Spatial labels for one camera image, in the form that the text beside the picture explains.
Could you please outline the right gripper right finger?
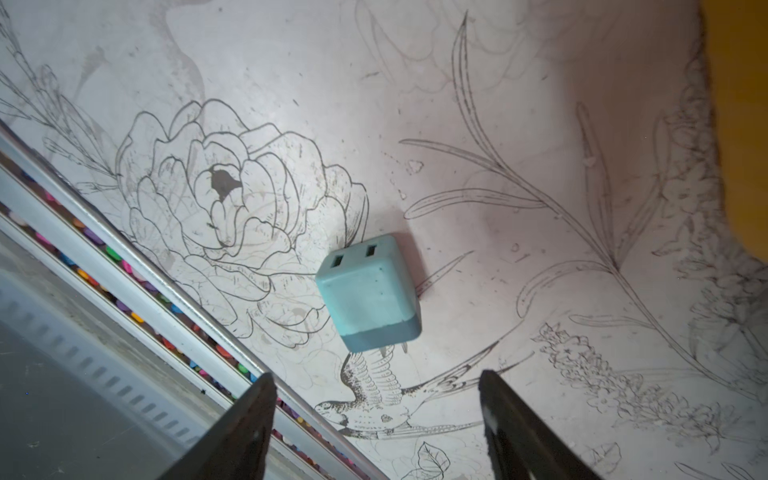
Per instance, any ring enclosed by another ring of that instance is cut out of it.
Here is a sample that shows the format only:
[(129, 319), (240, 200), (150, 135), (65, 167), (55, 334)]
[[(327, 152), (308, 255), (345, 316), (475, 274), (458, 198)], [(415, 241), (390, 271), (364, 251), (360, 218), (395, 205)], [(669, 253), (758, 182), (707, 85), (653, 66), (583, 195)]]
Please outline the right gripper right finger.
[(478, 387), (496, 479), (599, 479), (499, 374), (483, 371)]

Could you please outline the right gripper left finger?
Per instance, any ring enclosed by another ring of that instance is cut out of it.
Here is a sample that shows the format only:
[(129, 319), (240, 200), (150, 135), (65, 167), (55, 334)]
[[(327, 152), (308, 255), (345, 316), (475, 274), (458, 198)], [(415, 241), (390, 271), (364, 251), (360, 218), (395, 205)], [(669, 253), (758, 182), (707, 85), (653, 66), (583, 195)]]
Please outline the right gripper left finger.
[(277, 389), (262, 374), (161, 480), (260, 480), (273, 430)]

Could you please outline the teal plug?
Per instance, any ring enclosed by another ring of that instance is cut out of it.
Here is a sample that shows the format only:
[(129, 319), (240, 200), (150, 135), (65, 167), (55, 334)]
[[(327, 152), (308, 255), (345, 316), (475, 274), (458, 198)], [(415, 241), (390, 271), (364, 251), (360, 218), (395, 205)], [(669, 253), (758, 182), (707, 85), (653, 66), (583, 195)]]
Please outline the teal plug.
[(394, 236), (330, 253), (315, 282), (349, 352), (393, 346), (421, 335), (420, 301)]

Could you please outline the yellow storage box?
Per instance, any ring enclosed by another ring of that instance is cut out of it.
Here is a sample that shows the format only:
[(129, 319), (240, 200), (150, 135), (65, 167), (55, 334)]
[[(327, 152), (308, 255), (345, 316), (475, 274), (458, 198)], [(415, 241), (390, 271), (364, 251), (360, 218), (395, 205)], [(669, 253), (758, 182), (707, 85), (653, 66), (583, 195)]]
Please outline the yellow storage box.
[(767, 3), (702, 1), (715, 130), (731, 230), (767, 260)]

